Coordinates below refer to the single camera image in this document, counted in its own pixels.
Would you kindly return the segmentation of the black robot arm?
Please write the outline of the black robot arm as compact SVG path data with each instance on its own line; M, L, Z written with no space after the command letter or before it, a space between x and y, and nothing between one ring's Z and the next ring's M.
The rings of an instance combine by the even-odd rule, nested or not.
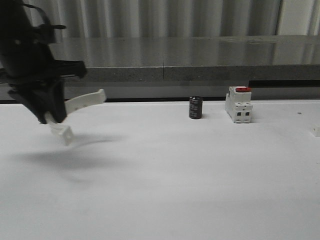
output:
M32 26L22 0L0 2L0 79L11 89L8 94L28 108L46 124L45 114L50 113L57 123L67 117L64 98L64 78L83 78L86 66L83 61L57 60L49 44L55 43L55 30L64 25L53 25L47 14L35 9L43 23Z

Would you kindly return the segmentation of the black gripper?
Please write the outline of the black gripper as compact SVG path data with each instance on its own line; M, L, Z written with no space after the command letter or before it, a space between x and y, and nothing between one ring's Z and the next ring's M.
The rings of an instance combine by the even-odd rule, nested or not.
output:
M57 60L49 48L53 38L1 37L0 38L0 80L10 85L42 83L37 96L30 90L11 89L8 95L30 110L41 124L47 124L45 114L50 113L57 123L67 117L64 98L63 76L83 78L86 66L83 61Z

